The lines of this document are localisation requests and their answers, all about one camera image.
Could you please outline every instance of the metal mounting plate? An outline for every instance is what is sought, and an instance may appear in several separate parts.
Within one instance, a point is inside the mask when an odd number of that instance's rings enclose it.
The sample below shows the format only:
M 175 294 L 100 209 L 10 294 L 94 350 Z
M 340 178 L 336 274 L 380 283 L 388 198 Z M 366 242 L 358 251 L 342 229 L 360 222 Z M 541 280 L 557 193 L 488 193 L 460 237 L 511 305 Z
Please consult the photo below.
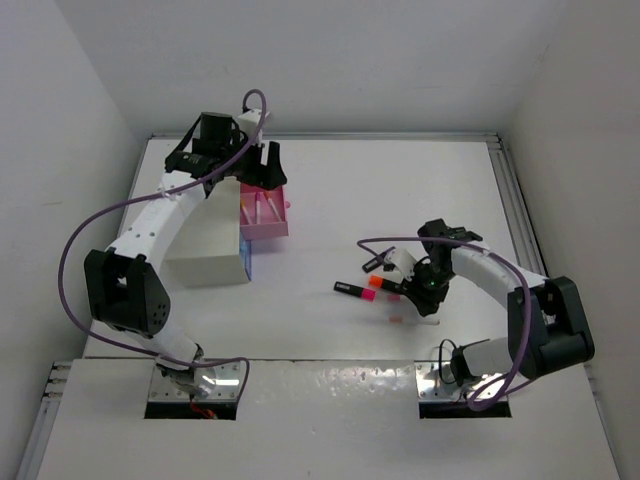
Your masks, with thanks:
M 239 363 L 228 363 L 207 369 L 203 374 L 209 384 L 214 384 L 212 392 L 206 398 L 196 399 L 195 403 L 219 403 L 228 405 L 235 403 L 240 385 L 244 378 L 244 365 Z M 155 367 L 149 385 L 148 403 L 189 403 L 189 396 L 179 390 L 169 377 L 163 377 L 160 370 Z
M 442 362 L 442 366 L 446 367 L 449 362 Z M 459 387 L 457 384 L 448 385 L 440 380 L 438 375 L 438 362 L 415 362 L 416 373 L 416 385 L 418 387 L 418 404 L 420 405 L 421 418 L 432 417 L 428 414 L 430 410 L 437 411 L 437 418 L 460 418 L 460 417 L 496 417 L 496 416 L 510 416 L 509 402 L 507 397 L 503 397 L 498 400 L 497 408 L 492 411 L 483 412 L 471 412 L 467 410 L 467 414 L 461 415 L 462 410 L 466 404 L 466 398 L 481 386 L 489 383 L 490 381 L 500 377 L 500 374 L 483 375 L 483 377 L 476 383 L 467 384 L 463 387 Z M 498 389 L 504 382 L 496 382 L 492 387 L 482 392 L 478 399 L 486 400 L 493 397 Z M 460 406 L 460 408 L 443 409 L 442 407 Z

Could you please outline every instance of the cable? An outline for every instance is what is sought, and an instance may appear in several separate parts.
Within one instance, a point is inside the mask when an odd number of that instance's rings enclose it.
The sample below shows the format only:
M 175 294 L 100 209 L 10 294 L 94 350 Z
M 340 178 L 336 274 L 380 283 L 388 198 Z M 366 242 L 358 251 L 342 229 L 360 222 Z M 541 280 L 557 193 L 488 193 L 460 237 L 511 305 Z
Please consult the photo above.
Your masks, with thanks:
M 60 257 L 60 263 L 58 265 L 58 295 L 60 296 L 60 302 L 62 303 L 62 308 L 64 308 L 64 311 L 66 312 L 67 316 L 69 317 L 71 322 L 73 322 L 73 324 L 76 327 L 78 327 L 80 330 L 82 330 L 88 336 L 90 336 L 92 338 L 95 338 L 96 340 L 100 340 L 101 342 L 108 343 L 109 345 L 113 345 L 113 346 L 116 346 L 116 347 L 124 348 L 125 350 L 129 350 L 129 351 L 136 352 L 136 353 L 141 353 L 143 355 L 150 355 L 152 357 L 162 358 L 163 360 L 167 360 L 169 362 L 172 362 L 172 363 L 175 363 L 177 365 L 184 366 L 184 367 L 189 367 L 189 368 L 209 368 L 209 367 L 216 367 L 218 365 L 225 365 L 227 363 L 232 363 L 232 362 L 244 362 L 246 364 L 247 368 L 245 370 L 244 383 L 242 384 L 242 387 L 240 388 L 240 391 L 238 392 L 238 397 L 237 397 L 238 401 L 240 401 L 240 397 L 242 396 L 242 393 L 244 392 L 244 387 L 245 387 L 247 379 L 249 377 L 249 368 L 250 368 L 249 367 L 249 360 L 246 357 L 235 357 L 235 358 L 226 359 L 226 360 L 216 360 L 216 361 L 204 362 L 204 363 L 184 362 L 182 360 L 178 360 L 178 359 L 175 359 L 175 358 L 171 358 L 171 357 L 160 355 L 157 352 L 153 352 L 151 350 L 145 350 L 143 348 L 133 347 L 131 345 L 127 345 L 126 343 L 118 342 L 116 340 L 111 340 L 110 338 L 107 338 L 107 337 L 105 337 L 103 335 L 95 333 L 95 332 L 91 331 L 90 327 L 87 327 L 82 322 L 80 322 L 80 320 L 78 320 L 78 318 L 75 316 L 75 314 L 71 311 L 71 307 L 69 306 L 69 302 L 67 301 L 66 293 L 65 293 L 65 290 L 64 290 L 64 267 L 65 267 L 65 264 L 67 262 L 67 257 L 69 256 L 69 250 L 71 249 L 71 245 L 73 245 L 73 242 L 78 237 L 80 232 L 82 232 L 87 227 L 87 225 L 89 225 L 94 220 L 102 217 L 103 215 L 106 215 L 107 213 L 111 213 L 114 210 L 118 210 L 118 209 L 126 207 L 128 205 L 133 205 L 133 204 L 141 203 L 141 202 L 147 202 L 147 201 L 150 201 L 150 200 L 156 200 L 158 198 L 162 198 L 164 195 L 174 195 L 176 193 L 184 192 L 185 190 L 193 188 L 193 187 L 195 187 L 197 185 L 201 185 L 201 184 L 211 180 L 212 178 L 220 175 L 222 172 L 224 172 L 229 167 L 231 167 L 234 163 L 236 163 L 240 158 L 242 158 L 242 156 L 246 153 L 246 151 L 249 149 L 249 147 L 251 147 L 251 145 L 257 140 L 258 135 L 260 133 L 260 130 L 262 130 L 262 127 L 263 127 L 264 122 L 265 122 L 266 117 L 267 117 L 267 99 L 264 96 L 264 93 L 262 93 L 258 89 L 249 90 L 245 94 L 244 98 L 242 99 L 243 108 L 246 107 L 247 100 L 253 94 L 258 95 L 260 97 L 260 101 L 262 103 L 262 105 L 261 105 L 262 111 L 260 113 L 260 120 L 258 121 L 258 125 L 256 126 L 255 131 L 253 132 L 251 137 L 249 137 L 249 139 L 247 140 L 247 143 L 245 143 L 242 146 L 242 148 L 240 148 L 240 150 L 238 150 L 236 152 L 235 155 L 233 155 L 229 160 L 227 160 L 225 163 L 223 163 L 218 168 L 216 168 L 213 172 L 205 175 L 202 178 L 194 180 L 193 182 L 187 183 L 186 185 L 182 185 L 180 187 L 172 188 L 171 190 L 167 190 L 166 192 L 159 192 L 159 193 L 154 193 L 154 194 L 151 194 L 151 195 L 143 195 L 141 197 L 131 198 L 129 200 L 124 200 L 122 202 L 114 203 L 113 205 L 111 205 L 109 207 L 106 207 L 106 208 L 100 210 L 99 212 L 94 213 L 89 218 L 87 218 L 84 222 L 82 222 L 78 226 L 78 228 L 76 228 L 74 230 L 74 232 L 71 234 L 71 236 L 69 237 L 69 240 L 67 240 L 67 243 L 64 246 L 64 249 L 62 250 L 62 255 Z M 197 125 L 198 125 L 198 121 L 196 121 L 196 123 L 191 127 L 191 129 L 189 129 L 189 132 L 193 133 L 193 131 L 195 130 Z
M 522 337 L 520 338 L 520 345 L 518 346 L 518 352 L 516 353 L 516 356 L 513 359 L 513 365 L 511 366 L 511 370 L 509 370 L 509 372 L 506 375 L 502 375 L 502 376 L 492 380 L 491 382 L 488 382 L 486 385 L 483 385 L 478 390 L 476 390 L 467 399 L 467 405 L 474 412 L 481 412 L 483 410 L 491 408 L 504 395 L 506 395 L 506 394 L 508 394 L 510 392 L 517 391 L 520 388 L 522 388 L 523 386 L 519 385 L 518 387 L 515 387 L 513 390 L 508 391 L 509 387 L 511 386 L 511 383 L 513 382 L 513 379 L 516 377 L 516 375 L 518 374 L 518 371 L 520 370 L 520 365 L 522 365 L 522 361 L 524 359 L 524 355 L 525 355 L 525 352 L 527 350 L 527 343 L 529 341 L 529 334 L 531 332 L 531 313 L 532 313 L 532 310 L 531 310 L 531 292 L 529 291 L 529 285 L 527 284 L 527 280 L 524 278 L 524 276 L 522 275 L 520 270 L 518 270 L 511 262 L 509 262 L 509 260 L 501 257 L 500 255 L 498 255 L 496 253 L 490 252 L 487 249 L 482 248 L 482 247 L 480 247 L 478 245 L 473 245 L 473 244 L 470 244 L 470 243 L 460 242 L 458 240 L 453 240 L 453 239 L 450 239 L 450 238 L 440 238 L 440 237 L 378 237 L 378 238 L 365 238 L 365 239 L 362 239 L 362 240 L 358 240 L 357 245 L 360 248 L 362 248 L 363 250 L 369 252 L 374 257 L 380 259 L 381 257 L 376 251 L 374 251 L 373 249 L 371 249 L 371 248 L 369 248 L 369 247 L 367 247 L 365 245 L 366 243 L 380 243 L 380 242 L 433 242 L 433 243 L 440 243 L 440 244 L 443 244 L 443 245 L 451 245 L 451 246 L 454 246 L 454 247 L 469 248 L 471 250 L 475 250 L 477 252 L 480 252 L 480 253 L 482 253 L 484 255 L 489 256 L 490 258 L 492 258 L 493 260 L 498 262 L 500 265 L 505 267 L 505 269 L 508 269 L 509 271 L 511 271 L 518 278 L 518 281 L 520 282 L 520 285 L 522 285 L 522 289 L 524 291 L 524 326 L 522 328 Z M 496 394 L 493 397 L 491 397 L 489 399 L 486 399 L 486 400 L 477 400 L 478 395 L 480 395 L 486 388 L 488 388 L 490 385 L 493 385 L 496 382 L 499 382 L 500 380 L 504 380 L 504 383 L 498 389 L 498 391 L 496 392 Z
M 445 342 L 449 342 L 454 350 L 458 348 L 458 346 L 455 343 L 453 343 L 453 340 L 449 340 L 448 338 L 445 338 L 440 342 L 440 346 L 438 347 L 438 376 L 440 377 L 440 381 L 445 385 L 453 385 L 454 383 L 456 383 L 455 380 L 452 382 L 446 382 L 445 379 L 442 378 L 442 349 L 444 347 Z

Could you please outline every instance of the red object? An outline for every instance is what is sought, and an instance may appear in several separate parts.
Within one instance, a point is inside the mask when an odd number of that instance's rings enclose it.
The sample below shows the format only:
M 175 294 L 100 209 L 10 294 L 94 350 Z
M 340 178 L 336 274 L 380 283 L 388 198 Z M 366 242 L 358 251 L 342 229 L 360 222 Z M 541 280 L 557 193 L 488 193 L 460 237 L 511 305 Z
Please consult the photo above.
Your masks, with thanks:
M 375 287 L 375 288 L 380 288 L 380 287 L 382 287 L 382 282 L 383 281 L 384 281 L 384 278 L 378 277 L 376 275 L 371 275 L 371 277 L 369 277 L 369 286 L 370 287 Z
M 362 296 L 360 298 L 367 300 L 369 302 L 373 302 L 373 300 L 376 298 L 376 292 L 375 290 L 369 290 L 368 288 L 363 288 Z

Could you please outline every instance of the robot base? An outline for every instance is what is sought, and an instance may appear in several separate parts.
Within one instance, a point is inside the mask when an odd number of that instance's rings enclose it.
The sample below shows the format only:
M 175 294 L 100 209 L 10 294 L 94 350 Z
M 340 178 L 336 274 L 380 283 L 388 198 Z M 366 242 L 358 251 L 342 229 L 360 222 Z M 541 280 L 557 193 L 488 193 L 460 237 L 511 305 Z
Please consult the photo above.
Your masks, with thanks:
M 443 371 L 449 362 L 442 362 Z M 495 418 L 511 417 L 509 401 L 502 398 L 493 407 L 482 412 L 474 412 L 467 407 L 466 397 L 482 385 L 490 382 L 500 374 L 483 375 L 475 383 L 458 387 L 453 383 L 448 385 L 438 374 L 438 362 L 415 362 L 416 384 L 418 386 L 418 405 L 420 418 Z M 491 398 L 502 386 L 496 382 L 478 397 L 480 400 Z
M 197 410 L 211 410 L 217 420 L 235 420 L 244 366 L 229 363 L 208 370 L 209 376 L 214 377 L 208 380 L 215 387 L 206 397 L 193 399 L 192 405 L 189 396 L 179 390 L 169 377 L 163 377 L 158 367 L 155 367 L 149 385 L 144 418 L 204 419 L 206 417 Z

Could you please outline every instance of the pink marker cap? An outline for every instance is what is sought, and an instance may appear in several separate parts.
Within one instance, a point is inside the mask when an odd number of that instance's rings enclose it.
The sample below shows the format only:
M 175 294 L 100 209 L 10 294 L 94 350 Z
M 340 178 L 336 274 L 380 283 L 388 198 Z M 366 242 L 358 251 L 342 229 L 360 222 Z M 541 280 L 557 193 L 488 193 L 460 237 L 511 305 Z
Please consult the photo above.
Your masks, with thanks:
M 363 288 L 362 295 L 360 296 L 360 298 L 367 300 L 369 302 L 373 302 L 373 299 L 376 298 L 376 291 L 370 290 L 368 288 Z

